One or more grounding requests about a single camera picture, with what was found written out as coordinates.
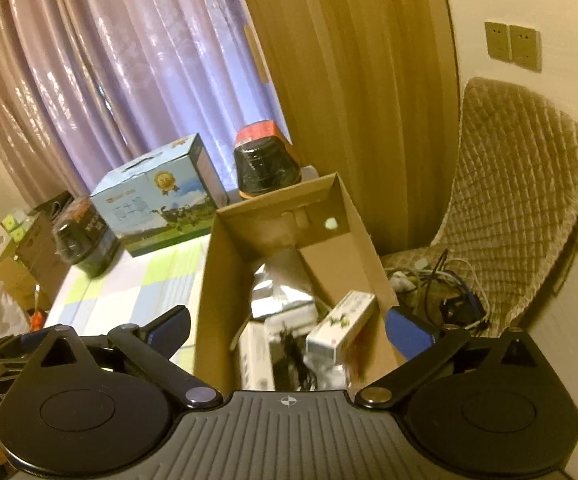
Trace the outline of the white mecobalamin tablet box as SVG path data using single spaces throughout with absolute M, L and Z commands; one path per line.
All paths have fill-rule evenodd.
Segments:
M 238 341 L 240 385 L 245 390 L 274 391 L 271 349 L 264 325 L 249 322 Z

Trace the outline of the clear plastic bag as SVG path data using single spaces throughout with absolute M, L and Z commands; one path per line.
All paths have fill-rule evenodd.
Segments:
M 344 390 L 350 385 L 349 373 L 344 364 L 306 356 L 305 365 L 315 378 L 315 390 Z

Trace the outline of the white ointment box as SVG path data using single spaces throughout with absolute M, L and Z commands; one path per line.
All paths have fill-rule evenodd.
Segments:
M 342 364 L 347 350 L 376 310 L 371 292 L 350 290 L 305 338 L 306 354 L 329 364 Z

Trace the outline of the silver foil pouch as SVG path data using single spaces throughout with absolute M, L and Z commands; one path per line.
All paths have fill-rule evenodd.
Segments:
M 253 266 L 249 296 L 254 320 L 313 304 L 314 287 L 300 255 L 292 248 L 276 252 Z

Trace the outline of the white square plastic container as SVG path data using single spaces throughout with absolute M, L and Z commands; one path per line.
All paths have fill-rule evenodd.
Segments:
M 317 322 L 317 307 L 315 304 L 306 304 L 270 316 L 264 321 L 263 326 L 268 341 L 280 341 L 284 333 L 291 333 L 294 337 L 306 335 L 313 330 Z

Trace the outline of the silver bag on floor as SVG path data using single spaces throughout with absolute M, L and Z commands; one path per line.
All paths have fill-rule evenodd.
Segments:
M 30 318 L 16 300 L 6 292 L 0 281 L 0 338 L 29 333 Z

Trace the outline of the cardboard boxes beside table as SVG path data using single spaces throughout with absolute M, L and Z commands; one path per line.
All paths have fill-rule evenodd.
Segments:
M 50 309 L 69 272 L 58 256 L 53 228 L 72 201 L 65 191 L 30 212 L 14 211 L 0 224 L 0 281 L 26 311 Z

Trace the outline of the left black wrapped bowl stack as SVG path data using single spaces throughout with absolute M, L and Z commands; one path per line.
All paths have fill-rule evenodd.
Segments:
M 60 259 L 89 278 L 105 273 L 120 247 L 89 197 L 76 198 L 59 214 L 53 236 Z

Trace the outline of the blue milk carton box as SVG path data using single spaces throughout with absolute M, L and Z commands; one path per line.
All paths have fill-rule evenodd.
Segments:
M 109 171 L 91 201 L 136 257 L 210 233 L 228 195 L 195 133 Z

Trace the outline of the quilted brown chair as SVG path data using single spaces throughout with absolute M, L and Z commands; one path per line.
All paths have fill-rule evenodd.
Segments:
M 475 77 L 438 233 L 381 261 L 393 271 L 448 255 L 487 303 L 485 335 L 497 336 L 524 317 L 577 227 L 578 122 L 519 84 Z

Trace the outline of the open cardboard box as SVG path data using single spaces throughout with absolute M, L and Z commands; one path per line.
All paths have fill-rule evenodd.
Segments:
M 233 346 L 251 318 L 254 273 L 268 271 L 265 300 L 281 283 L 328 307 L 348 292 L 371 292 L 376 307 L 350 349 L 353 389 L 395 370 L 403 356 L 385 335 L 396 304 L 385 270 L 342 179 L 329 174 L 220 209 L 203 271 L 195 375 L 224 394 L 238 380 Z

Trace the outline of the right black wrapped bowl stack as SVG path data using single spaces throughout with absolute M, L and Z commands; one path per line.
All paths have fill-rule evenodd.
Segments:
M 302 180 L 297 152 L 273 120 L 254 122 L 238 131 L 234 161 L 238 193 L 245 200 Z

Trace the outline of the purple curtain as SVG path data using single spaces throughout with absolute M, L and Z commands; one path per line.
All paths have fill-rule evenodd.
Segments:
M 237 132 L 283 117 L 242 0 L 0 0 L 0 159 L 22 199 L 92 192 L 199 134 L 227 188 Z

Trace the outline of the wooden door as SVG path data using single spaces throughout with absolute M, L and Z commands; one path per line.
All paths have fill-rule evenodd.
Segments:
M 381 255 L 428 245 L 459 136 L 447 0 L 245 0 L 289 134 Z

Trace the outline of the double wall socket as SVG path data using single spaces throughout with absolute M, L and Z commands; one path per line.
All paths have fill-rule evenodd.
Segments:
M 490 58 L 531 72 L 542 71 L 542 36 L 538 30 L 496 22 L 485 22 L 484 30 Z

